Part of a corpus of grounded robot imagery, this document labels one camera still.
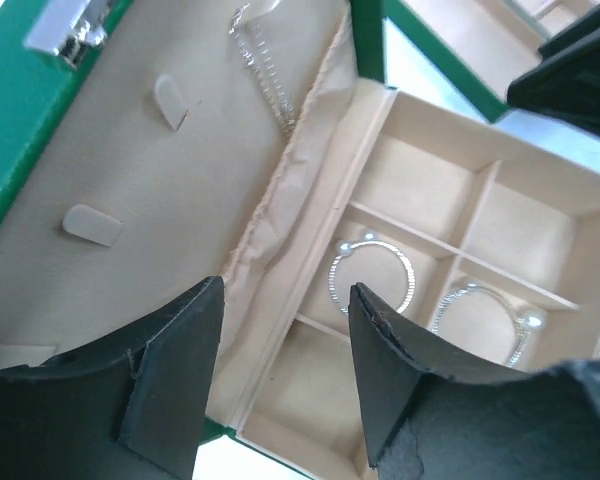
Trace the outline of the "green jewelry box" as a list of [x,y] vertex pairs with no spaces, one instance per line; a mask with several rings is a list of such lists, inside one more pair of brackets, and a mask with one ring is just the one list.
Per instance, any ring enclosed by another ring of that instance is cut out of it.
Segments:
[[4,2],[0,370],[218,276],[199,446],[382,479],[327,289],[364,230],[416,293],[398,313],[356,284],[409,321],[431,332],[471,277],[547,314],[511,369],[600,360],[600,174],[386,85],[384,20],[380,1]]

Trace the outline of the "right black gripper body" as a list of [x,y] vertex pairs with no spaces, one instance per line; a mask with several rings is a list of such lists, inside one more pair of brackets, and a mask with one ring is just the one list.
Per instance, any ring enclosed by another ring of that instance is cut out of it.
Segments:
[[538,52],[541,62],[509,85],[507,104],[600,137],[600,4]]

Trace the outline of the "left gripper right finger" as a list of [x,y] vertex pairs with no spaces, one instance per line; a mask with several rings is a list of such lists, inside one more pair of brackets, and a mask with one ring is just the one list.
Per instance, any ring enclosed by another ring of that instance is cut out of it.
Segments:
[[370,467],[382,479],[600,479],[600,360],[526,373],[350,290]]

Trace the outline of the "silver pearl bangle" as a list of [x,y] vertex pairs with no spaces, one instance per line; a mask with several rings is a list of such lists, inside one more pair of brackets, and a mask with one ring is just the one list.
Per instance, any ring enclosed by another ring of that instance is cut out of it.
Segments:
[[518,368],[545,311],[515,305],[500,291],[462,277],[440,300],[429,330],[461,349],[508,368]]
[[373,230],[364,230],[357,240],[341,239],[327,273],[329,296],[343,314],[348,314],[349,287],[366,283],[398,312],[405,313],[416,293],[416,270],[403,249],[382,239]]

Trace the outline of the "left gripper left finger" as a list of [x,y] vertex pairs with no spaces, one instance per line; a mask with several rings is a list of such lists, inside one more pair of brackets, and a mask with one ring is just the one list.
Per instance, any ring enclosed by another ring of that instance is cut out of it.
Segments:
[[0,479],[189,479],[224,317],[211,276],[42,365],[0,370]]

